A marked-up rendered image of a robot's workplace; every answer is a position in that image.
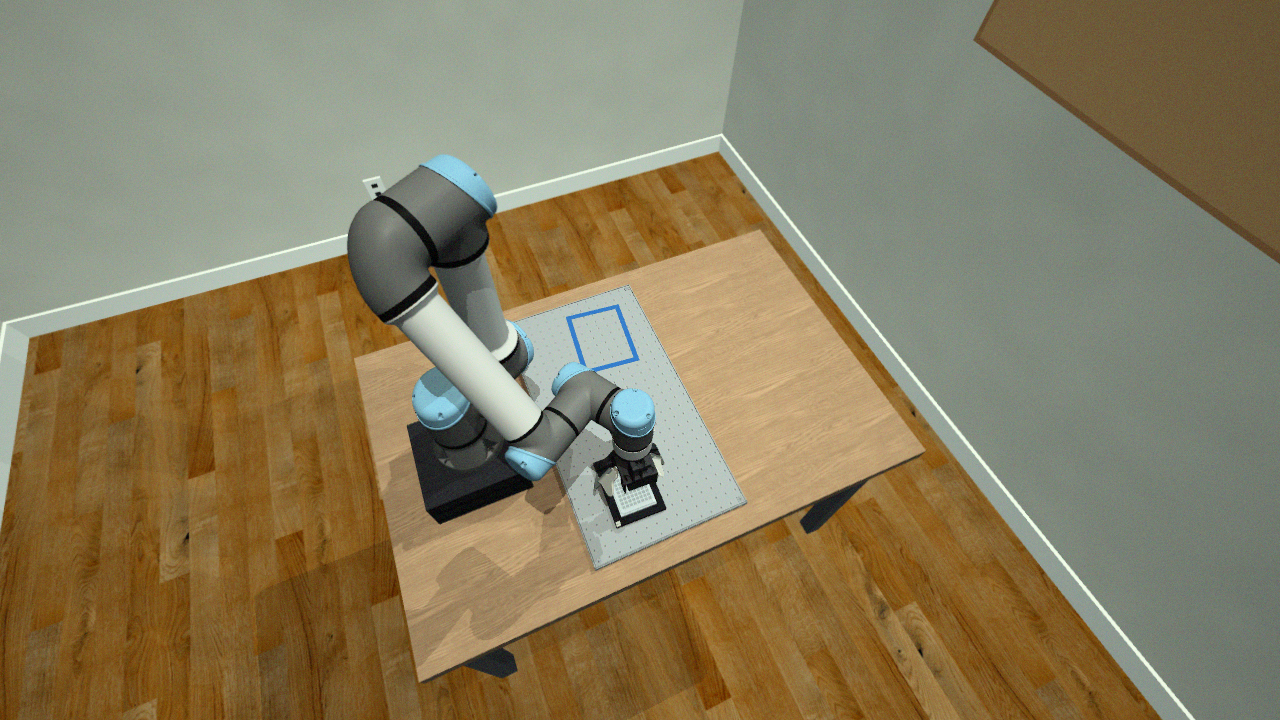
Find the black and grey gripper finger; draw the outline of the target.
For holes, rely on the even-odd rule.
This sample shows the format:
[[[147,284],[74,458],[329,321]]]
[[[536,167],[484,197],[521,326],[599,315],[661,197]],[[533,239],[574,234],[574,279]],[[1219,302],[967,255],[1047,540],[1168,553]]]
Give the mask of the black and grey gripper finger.
[[[602,460],[602,462],[596,468],[596,478],[594,482],[594,489],[602,486],[609,497],[614,495],[614,480],[618,478],[618,470],[617,468],[614,468],[613,459],[614,457],[611,457],[609,454],[605,459]]]
[[[657,471],[658,471],[658,474],[659,474],[660,477],[664,477],[664,471],[663,471],[663,468],[662,468],[662,465],[664,465],[664,460],[663,460],[663,457],[660,456],[660,452],[659,452],[659,450],[657,448],[657,445],[655,445],[655,443],[652,443],[652,450],[650,450],[650,455],[652,455],[652,459],[653,459],[653,462],[654,462],[654,464],[655,464],[655,466],[657,466]]]

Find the blue tape outline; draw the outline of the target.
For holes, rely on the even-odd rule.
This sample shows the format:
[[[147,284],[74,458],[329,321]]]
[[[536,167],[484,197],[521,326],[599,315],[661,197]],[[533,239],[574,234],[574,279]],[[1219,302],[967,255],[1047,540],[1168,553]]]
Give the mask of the blue tape outline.
[[[572,316],[566,316],[566,320],[567,320],[567,323],[570,325],[570,332],[571,332],[571,336],[572,336],[572,340],[573,340],[573,345],[575,345],[576,352],[579,355],[579,361],[580,361],[581,365],[586,366],[586,364],[584,361],[584,357],[582,357],[582,352],[581,352],[580,345],[579,345],[577,336],[576,336],[576,333],[573,331],[573,323],[572,323],[571,319],[575,319],[575,318],[579,318],[579,316],[588,316],[588,315],[593,315],[593,314],[596,314],[596,313],[604,313],[604,311],[608,311],[608,310],[612,310],[612,309],[616,309],[616,313],[620,316],[621,325],[622,325],[623,331],[625,331],[625,336],[626,336],[626,338],[628,341],[628,346],[631,348],[631,352],[634,354],[634,357],[630,357],[630,359],[626,359],[626,360],[622,360],[622,361],[618,361],[618,363],[611,363],[611,364],[607,364],[607,365],[603,365],[603,366],[591,368],[594,372],[600,372],[600,370],[604,370],[604,369],[608,369],[608,368],[612,368],[612,366],[620,366],[620,365],[623,365],[623,364],[627,364],[627,363],[635,363],[635,361],[639,360],[636,348],[634,347],[634,341],[631,340],[631,336],[628,333],[628,328],[627,328],[627,325],[625,323],[625,316],[622,315],[622,313],[620,310],[620,304],[609,306],[609,307],[596,309],[596,310],[588,311],[588,313],[580,313],[580,314],[576,314],[576,315],[572,315]]]

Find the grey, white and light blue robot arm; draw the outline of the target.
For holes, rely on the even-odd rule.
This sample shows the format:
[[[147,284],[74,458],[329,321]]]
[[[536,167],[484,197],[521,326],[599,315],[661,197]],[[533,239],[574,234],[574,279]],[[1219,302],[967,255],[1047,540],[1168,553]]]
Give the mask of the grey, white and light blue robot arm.
[[[611,432],[620,457],[645,457],[657,414],[643,389],[621,389],[568,363],[552,383],[556,398],[541,411],[515,380],[534,348],[504,318],[484,254],[486,220],[495,213],[485,181],[442,154],[360,208],[349,225],[347,252],[358,293],[434,365],[413,387],[412,404],[438,461],[460,474],[480,471],[506,439],[509,466],[540,480],[589,421]],[[451,306],[430,266],[438,268]]]

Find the black rectangular frame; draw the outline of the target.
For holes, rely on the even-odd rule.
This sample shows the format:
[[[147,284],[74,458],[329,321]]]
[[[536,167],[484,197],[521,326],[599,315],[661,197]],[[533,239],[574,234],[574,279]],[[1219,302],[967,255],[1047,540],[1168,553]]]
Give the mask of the black rectangular frame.
[[[602,462],[602,460],[596,461],[596,462],[593,462],[593,465],[595,468],[595,471],[596,471],[596,468],[599,466],[600,462]],[[631,512],[631,514],[626,515],[625,518],[621,518],[621,515],[620,515],[620,510],[617,507],[617,503],[614,502],[614,496],[609,497],[605,493],[605,489],[602,487],[602,489],[603,489],[603,492],[605,495],[605,501],[607,501],[607,503],[608,503],[608,506],[611,509],[611,514],[612,514],[612,518],[614,520],[616,528],[628,525],[628,524],[631,524],[634,521],[641,520],[644,518],[649,518],[649,516],[652,516],[652,515],[654,515],[657,512],[662,512],[662,511],[666,510],[666,503],[664,503],[664,501],[663,501],[663,498],[660,496],[660,491],[658,489],[657,482],[653,482],[649,486],[652,488],[652,492],[653,492],[655,500],[657,500],[657,503],[652,505],[650,507],[639,510],[637,512]]]

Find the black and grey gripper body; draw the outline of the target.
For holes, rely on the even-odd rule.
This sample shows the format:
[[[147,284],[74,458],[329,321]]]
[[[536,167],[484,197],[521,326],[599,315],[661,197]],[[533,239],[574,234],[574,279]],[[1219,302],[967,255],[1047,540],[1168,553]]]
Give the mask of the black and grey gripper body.
[[[626,495],[626,486],[628,491],[632,491],[643,486],[648,486],[653,482],[657,482],[658,478],[657,466],[653,462],[650,452],[646,454],[646,456],[635,461],[630,461],[623,457],[620,457],[620,455],[614,452],[614,448],[612,450],[611,457],[614,457],[613,462],[616,460],[614,466],[620,471],[621,486],[625,491],[625,495]],[[623,484],[623,477],[625,477],[625,484]]]

